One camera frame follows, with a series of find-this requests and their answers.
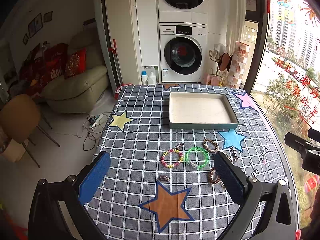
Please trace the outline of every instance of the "star pattern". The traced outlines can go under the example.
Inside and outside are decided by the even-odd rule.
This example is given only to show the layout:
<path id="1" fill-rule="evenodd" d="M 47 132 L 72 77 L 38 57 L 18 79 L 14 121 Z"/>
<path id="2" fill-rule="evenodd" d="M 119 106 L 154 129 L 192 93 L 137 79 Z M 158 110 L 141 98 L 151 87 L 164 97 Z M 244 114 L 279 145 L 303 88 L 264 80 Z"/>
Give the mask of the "star pattern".
<path id="1" fill-rule="evenodd" d="M 163 87 L 164 87 L 164 91 L 168 91 L 170 90 L 171 87 L 181 88 L 182 86 L 180 86 L 179 84 L 165 84 L 163 85 Z"/>
<path id="2" fill-rule="evenodd" d="M 108 127 L 117 126 L 122 132 L 124 132 L 125 124 L 135 120 L 127 117 L 127 111 L 123 112 L 121 115 L 112 114 L 111 116 L 113 118 L 113 121 L 108 125 Z"/>
<path id="3" fill-rule="evenodd" d="M 218 132 L 225 140 L 223 144 L 223 149 L 227 149 L 231 146 L 242 152 L 241 142 L 246 138 L 246 136 L 238 134 L 236 130 L 230 129 L 228 132 Z"/>
<path id="4" fill-rule="evenodd" d="M 172 220 L 194 221 L 184 207 L 190 190 L 186 188 L 172 193 L 157 180 L 156 197 L 138 206 L 156 214 L 158 232 L 161 233 Z"/>
<path id="5" fill-rule="evenodd" d="M 246 92 L 243 95 L 232 92 L 237 98 L 241 100 L 239 109 L 252 108 L 258 111 L 257 105 L 252 101 L 252 98 L 248 96 Z"/>

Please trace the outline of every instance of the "white tile floor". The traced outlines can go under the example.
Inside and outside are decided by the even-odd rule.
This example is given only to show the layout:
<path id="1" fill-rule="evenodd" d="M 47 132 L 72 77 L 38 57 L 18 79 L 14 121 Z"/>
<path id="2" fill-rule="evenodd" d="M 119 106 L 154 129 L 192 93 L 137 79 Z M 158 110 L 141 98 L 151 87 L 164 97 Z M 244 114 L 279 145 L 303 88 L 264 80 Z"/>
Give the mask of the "white tile floor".
<path id="1" fill-rule="evenodd" d="M 106 90 L 90 115 L 110 112 L 115 102 L 112 92 Z M 57 114 L 47 105 L 42 105 L 41 109 L 53 130 L 43 121 L 40 125 L 61 147 L 36 129 L 30 136 L 36 146 L 29 144 L 28 147 L 41 168 L 26 153 L 17 163 L 9 163 L 0 156 L 0 202 L 6 206 L 14 222 L 24 228 L 28 227 L 30 206 L 38 180 L 45 178 L 48 182 L 62 181 L 70 174 L 78 174 L 91 162 L 95 152 L 95 148 L 84 151 L 85 137 L 77 137 L 77 134 L 86 136 L 86 131 L 82 132 L 82 125 L 88 114 Z M 93 144 L 94 141 L 87 139 L 84 147 L 89 149 Z"/>

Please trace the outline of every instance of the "pink star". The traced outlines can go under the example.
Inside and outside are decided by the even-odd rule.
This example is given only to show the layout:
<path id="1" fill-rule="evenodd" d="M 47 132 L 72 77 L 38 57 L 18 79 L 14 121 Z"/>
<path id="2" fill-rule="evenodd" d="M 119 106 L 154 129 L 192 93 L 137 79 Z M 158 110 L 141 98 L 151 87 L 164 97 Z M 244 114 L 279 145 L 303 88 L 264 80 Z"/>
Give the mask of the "pink star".
<path id="1" fill-rule="evenodd" d="M 240 109 L 251 107 L 252 109 L 258 111 L 257 105 L 252 101 L 252 99 L 248 96 L 246 92 L 243 95 L 239 95 L 237 93 L 233 94 L 241 100 Z"/>

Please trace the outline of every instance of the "road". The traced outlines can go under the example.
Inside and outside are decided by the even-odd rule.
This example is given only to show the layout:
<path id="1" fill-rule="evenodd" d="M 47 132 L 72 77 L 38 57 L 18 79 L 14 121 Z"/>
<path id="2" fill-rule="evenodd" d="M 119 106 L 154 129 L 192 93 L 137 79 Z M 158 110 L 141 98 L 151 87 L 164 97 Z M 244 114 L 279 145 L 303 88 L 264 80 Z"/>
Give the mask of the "road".
<path id="1" fill-rule="evenodd" d="M 279 56 L 272 53 L 272 52 L 265 52 L 264 53 L 264 56 L 262 59 L 262 65 L 259 70 L 259 74 L 257 76 L 257 80 L 256 80 L 256 83 L 253 87 L 253 90 L 265 93 L 267 90 L 267 86 L 269 85 L 269 79 L 273 80 L 273 79 L 278 78 L 278 73 L 282 73 L 285 76 L 285 78 L 288 78 L 288 79 L 293 78 L 283 68 L 277 67 L 275 65 L 275 62 L 272 60 L 272 57 L 278 58 Z M 293 64 L 293 67 L 296 71 L 301 73 L 301 77 L 305 75 L 305 71 L 301 67 L 299 67 L 295 64 Z M 298 86 L 301 90 L 301 92 L 300 92 L 301 96 L 308 98 L 308 96 L 310 96 L 309 93 L 311 93 L 311 89 L 307 86 L 304 88 L 300 82 L 297 82 L 297 83 L 298 83 Z M 311 81 L 310 84 L 317 87 L 317 85 L 313 81 Z M 309 122 L 309 125 L 317 131 L 320 131 L 320 105 L 319 104 L 320 104 L 319 98 L 312 97 L 310 102 L 308 102 L 308 105 L 311 107 L 310 108 L 311 111 L 313 111 L 315 106 L 317 106 L 316 110 L 319 111 L 317 114 L 315 114 L 315 117 L 311 118 L 311 120 Z"/>

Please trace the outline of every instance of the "white tray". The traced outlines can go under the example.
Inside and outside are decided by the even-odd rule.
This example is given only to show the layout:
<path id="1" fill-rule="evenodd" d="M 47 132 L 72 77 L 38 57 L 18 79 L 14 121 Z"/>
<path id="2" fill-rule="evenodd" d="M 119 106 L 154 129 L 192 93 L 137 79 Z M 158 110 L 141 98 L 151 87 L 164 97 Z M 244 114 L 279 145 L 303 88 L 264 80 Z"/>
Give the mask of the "white tray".
<path id="1" fill-rule="evenodd" d="M 236 129 L 239 121 L 224 94 L 170 92 L 171 129 Z"/>

